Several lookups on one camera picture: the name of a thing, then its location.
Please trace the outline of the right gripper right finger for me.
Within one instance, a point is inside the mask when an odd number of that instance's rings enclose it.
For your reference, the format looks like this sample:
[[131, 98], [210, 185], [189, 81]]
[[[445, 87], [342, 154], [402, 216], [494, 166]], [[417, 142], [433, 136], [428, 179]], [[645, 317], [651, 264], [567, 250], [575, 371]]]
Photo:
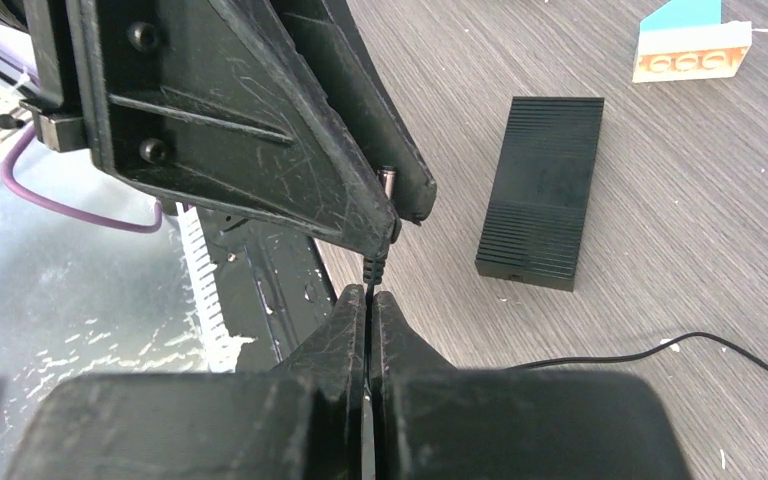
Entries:
[[368, 306], [380, 479], [687, 479], [650, 385], [621, 372], [468, 370], [408, 324], [394, 296]]

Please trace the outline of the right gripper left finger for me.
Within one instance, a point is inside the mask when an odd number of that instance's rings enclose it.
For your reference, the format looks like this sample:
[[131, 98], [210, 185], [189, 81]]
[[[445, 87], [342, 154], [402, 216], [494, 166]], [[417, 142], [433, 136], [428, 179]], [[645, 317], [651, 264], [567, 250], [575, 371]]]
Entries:
[[359, 479], [364, 289], [265, 372], [92, 374], [58, 385], [11, 479]]

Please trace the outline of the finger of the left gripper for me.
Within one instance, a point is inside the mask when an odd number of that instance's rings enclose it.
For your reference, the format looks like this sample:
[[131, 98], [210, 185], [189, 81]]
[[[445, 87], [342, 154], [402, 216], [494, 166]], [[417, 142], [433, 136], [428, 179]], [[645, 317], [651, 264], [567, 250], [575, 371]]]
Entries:
[[348, 3], [271, 5], [371, 167], [396, 170], [392, 200], [399, 216], [414, 224], [426, 220], [437, 183], [378, 75]]
[[365, 256], [387, 249], [395, 209], [269, 2], [66, 9], [96, 168]]

